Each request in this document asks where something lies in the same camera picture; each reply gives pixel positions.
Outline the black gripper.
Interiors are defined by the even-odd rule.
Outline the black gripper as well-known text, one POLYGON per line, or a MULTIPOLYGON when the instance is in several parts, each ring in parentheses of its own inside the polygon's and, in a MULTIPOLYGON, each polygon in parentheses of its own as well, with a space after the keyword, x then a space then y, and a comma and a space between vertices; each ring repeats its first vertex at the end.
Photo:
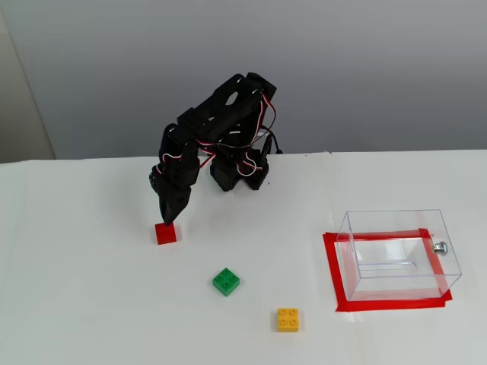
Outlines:
POLYGON ((196 183, 200 170, 198 151, 195 142, 168 142, 159 150, 160 163, 152 167, 149 182, 158 195, 165 224, 172 224, 188 205, 191 186, 196 183))

